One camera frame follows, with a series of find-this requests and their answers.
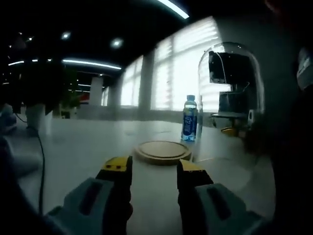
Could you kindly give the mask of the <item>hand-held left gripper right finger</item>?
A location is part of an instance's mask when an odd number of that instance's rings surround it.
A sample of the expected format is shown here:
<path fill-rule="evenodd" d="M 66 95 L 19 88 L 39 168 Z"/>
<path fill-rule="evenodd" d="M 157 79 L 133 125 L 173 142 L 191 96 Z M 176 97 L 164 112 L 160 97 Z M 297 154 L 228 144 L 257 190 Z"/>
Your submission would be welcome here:
<path fill-rule="evenodd" d="M 266 235 L 269 222 L 244 201 L 212 181 L 200 166 L 179 160 L 178 204 L 185 235 Z"/>

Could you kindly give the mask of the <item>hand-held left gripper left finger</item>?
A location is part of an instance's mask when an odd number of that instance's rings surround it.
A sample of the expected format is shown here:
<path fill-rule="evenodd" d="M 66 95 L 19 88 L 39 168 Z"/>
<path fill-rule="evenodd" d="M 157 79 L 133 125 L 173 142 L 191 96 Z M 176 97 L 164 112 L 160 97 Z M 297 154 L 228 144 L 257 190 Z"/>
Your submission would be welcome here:
<path fill-rule="evenodd" d="M 132 156 L 113 157 L 48 213 L 65 235 L 125 235 L 132 216 Z"/>

